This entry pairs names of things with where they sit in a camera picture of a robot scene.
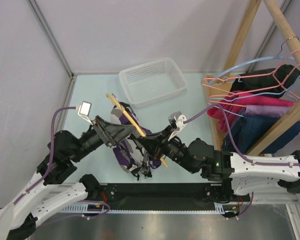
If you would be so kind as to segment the purple camouflage trousers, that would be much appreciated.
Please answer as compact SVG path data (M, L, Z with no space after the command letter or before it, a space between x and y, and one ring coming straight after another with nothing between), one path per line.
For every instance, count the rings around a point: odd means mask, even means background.
M130 117L139 124L138 118L131 106L122 101L120 104ZM114 124L133 126L117 106L114 106L111 110L110 121ZM125 172L130 173L137 178L137 181L139 181L140 175L143 175L145 179L152 178L152 170L157 169L162 165L161 160L153 159L146 149L136 141L136 137L139 136L139 132L135 130L112 148L120 167Z

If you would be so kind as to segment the yellow clothes hanger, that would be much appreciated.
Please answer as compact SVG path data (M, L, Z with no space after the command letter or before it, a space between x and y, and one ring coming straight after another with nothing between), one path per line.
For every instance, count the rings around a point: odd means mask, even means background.
M148 129L142 127L139 123L137 124L132 117L127 113L127 111L121 106L120 102L113 94L106 94L107 98L112 102L113 106L117 106L122 113L127 117L127 119L131 122L131 124L135 127L135 129L139 132L140 136L136 137L136 141L138 137L145 137L149 134L151 134L152 132L149 131ZM165 158L163 157L161 160L161 166L165 166L168 167L168 163L166 162Z

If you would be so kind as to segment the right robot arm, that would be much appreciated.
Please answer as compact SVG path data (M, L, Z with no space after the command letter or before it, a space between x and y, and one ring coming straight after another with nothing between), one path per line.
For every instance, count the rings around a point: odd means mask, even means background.
M170 126L139 136L137 142L152 159L165 156L191 174L200 173L203 179L225 184L220 194L227 201L270 185L300 194L300 150L288 156L265 157L216 150L200 138L185 145Z

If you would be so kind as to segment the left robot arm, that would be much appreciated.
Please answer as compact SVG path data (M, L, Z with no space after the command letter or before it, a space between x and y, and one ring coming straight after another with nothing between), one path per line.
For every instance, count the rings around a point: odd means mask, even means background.
M67 130L53 132L48 144L50 153L22 192L0 208L0 240L25 240L44 221L65 207L97 199L102 187L92 174L83 175L63 192L45 198L77 170L75 163L101 145L115 146L137 129L135 121L128 125L114 124L97 116L80 138Z

